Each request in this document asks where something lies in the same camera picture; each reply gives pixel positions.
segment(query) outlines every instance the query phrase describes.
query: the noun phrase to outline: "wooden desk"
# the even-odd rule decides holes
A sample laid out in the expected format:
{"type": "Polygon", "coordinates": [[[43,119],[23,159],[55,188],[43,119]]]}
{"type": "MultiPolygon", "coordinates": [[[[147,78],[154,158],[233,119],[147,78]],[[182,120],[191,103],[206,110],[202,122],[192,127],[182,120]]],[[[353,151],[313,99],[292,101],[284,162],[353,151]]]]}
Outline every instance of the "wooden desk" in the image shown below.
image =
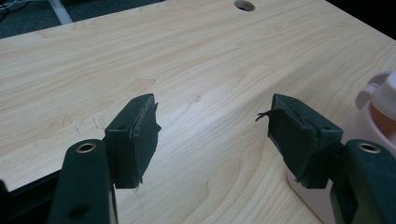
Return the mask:
{"type": "Polygon", "coordinates": [[[318,223],[266,138],[272,95],[341,124],[396,42],[323,0],[170,0],[0,40],[0,178],[15,189],[153,92],[159,145],[120,223],[318,223]]]}

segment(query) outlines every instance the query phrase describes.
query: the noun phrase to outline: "floor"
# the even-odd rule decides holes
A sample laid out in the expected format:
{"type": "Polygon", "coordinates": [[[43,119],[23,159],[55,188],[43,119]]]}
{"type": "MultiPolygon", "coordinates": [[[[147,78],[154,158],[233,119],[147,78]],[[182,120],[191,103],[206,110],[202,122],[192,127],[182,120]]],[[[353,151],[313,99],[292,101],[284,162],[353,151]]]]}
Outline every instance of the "floor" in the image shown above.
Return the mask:
{"type": "MultiPolygon", "coordinates": [[[[60,25],[50,3],[46,0],[19,3],[6,11],[0,0],[0,38],[20,35],[60,25]]],[[[161,0],[63,0],[73,21],[82,21],[134,7],[158,3],[161,0]]]]}
{"type": "MultiPolygon", "coordinates": [[[[20,35],[60,25],[47,0],[31,0],[16,4],[5,16],[0,0],[0,38],[20,35]]],[[[142,7],[163,0],[63,0],[73,21],[82,21],[134,7],[142,7]]],[[[369,24],[378,31],[396,39],[394,0],[327,0],[345,12],[369,24]]]]}

